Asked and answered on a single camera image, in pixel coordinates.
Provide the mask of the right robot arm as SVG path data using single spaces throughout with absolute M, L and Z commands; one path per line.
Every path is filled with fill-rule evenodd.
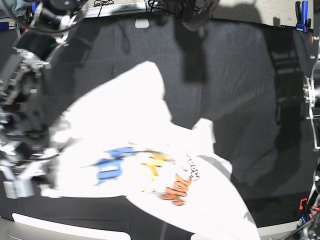
M 88 7 L 85 0 L 38 0 L 26 22 L 14 14 L 8 1 L 0 5 L 24 29 L 13 46 L 16 54 L 0 73 L 0 169 L 13 181 L 22 174 L 38 175 L 31 171 L 32 164 L 46 162 L 49 127 L 28 104 L 42 89 L 44 67 L 66 45 Z

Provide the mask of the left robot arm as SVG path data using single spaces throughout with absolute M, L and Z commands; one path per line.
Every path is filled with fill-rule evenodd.
M 307 74 L 303 83 L 304 100 L 307 104 L 306 119 L 313 134 L 313 149 L 320 152 L 320 37 L 311 38 Z M 284 240 L 318 240 L 320 238 L 320 164 L 313 172 L 313 183 L 307 198 L 300 201 L 300 225 L 283 237 Z

